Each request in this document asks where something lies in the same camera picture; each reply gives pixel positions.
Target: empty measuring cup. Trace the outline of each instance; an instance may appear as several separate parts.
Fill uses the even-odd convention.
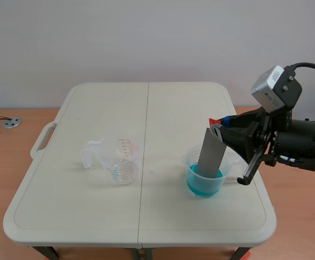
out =
[[[182,158],[186,168],[186,182],[193,194],[201,197],[210,197],[218,192],[230,171],[228,151],[226,150],[221,161],[220,169],[214,173],[216,178],[206,178],[196,173],[198,159],[201,154],[202,144],[197,144],[189,149]]]
[[[107,169],[118,184],[128,184],[141,172],[141,150],[137,142],[128,136],[108,137],[101,141],[89,141],[82,150],[85,168],[92,166],[92,157]]]

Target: metal plate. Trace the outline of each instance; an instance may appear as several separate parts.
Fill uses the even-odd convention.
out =
[[[11,118],[11,120],[6,120],[3,123],[3,127],[6,129],[13,128],[21,124],[21,121],[22,121],[21,118],[16,116],[16,117]]]

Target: blue water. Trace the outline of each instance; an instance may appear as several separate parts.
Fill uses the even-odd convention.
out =
[[[197,164],[198,163],[191,165],[190,168],[193,172],[196,172]],[[222,173],[220,170],[217,172],[216,177],[222,177]],[[192,191],[195,195],[201,197],[210,197],[216,194],[222,185],[221,181],[202,179],[194,174],[187,174],[186,182],[190,191]]]

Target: measuring cup handle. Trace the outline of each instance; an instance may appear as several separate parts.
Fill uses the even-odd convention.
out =
[[[84,149],[81,150],[81,160],[85,169],[92,167],[92,154],[98,160],[100,141],[89,141]]]

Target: measuring cup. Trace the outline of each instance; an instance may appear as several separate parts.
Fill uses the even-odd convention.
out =
[[[120,136],[89,141],[81,157],[84,167],[89,168],[94,155],[118,184],[129,184],[142,170],[140,154],[140,147],[132,138]]]
[[[228,151],[226,150],[222,158],[220,169],[214,173],[216,178],[206,178],[196,173],[198,159],[201,154],[202,144],[197,144],[189,149],[186,155],[182,158],[182,162],[187,167],[186,169],[186,183],[190,191],[201,197],[210,197],[216,194],[226,176],[230,172],[230,164],[228,161]]]

